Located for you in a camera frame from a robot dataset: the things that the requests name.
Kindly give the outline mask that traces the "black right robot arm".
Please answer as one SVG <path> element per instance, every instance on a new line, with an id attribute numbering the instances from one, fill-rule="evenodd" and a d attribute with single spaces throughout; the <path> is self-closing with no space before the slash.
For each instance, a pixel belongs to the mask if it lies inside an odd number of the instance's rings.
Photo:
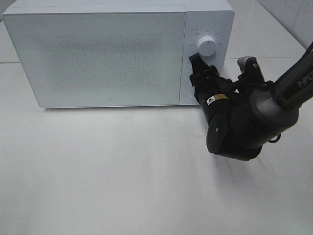
<path id="1" fill-rule="evenodd" d="M 275 143 L 294 126 L 302 104 L 313 96 L 313 48 L 276 81 L 266 81 L 253 56 L 238 59 L 237 81 L 220 76 L 199 56 L 190 58 L 190 82 L 208 124 L 210 153 L 249 161 L 266 142 Z"/>

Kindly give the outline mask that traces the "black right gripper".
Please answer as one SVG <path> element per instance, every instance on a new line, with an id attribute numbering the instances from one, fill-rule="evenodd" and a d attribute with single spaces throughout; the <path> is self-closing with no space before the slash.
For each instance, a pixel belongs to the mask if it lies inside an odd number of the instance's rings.
<path id="1" fill-rule="evenodd" d="M 239 80 L 233 82 L 218 74 L 215 66 L 208 66 L 199 53 L 189 57 L 192 67 L 192 74 L 189 80 L 194 87 L 195 98 L 198 103 L 209 98 L 209 95 L 225 94 L 233 102 L 241 103 L 241 94 L 236 92 Z"/>

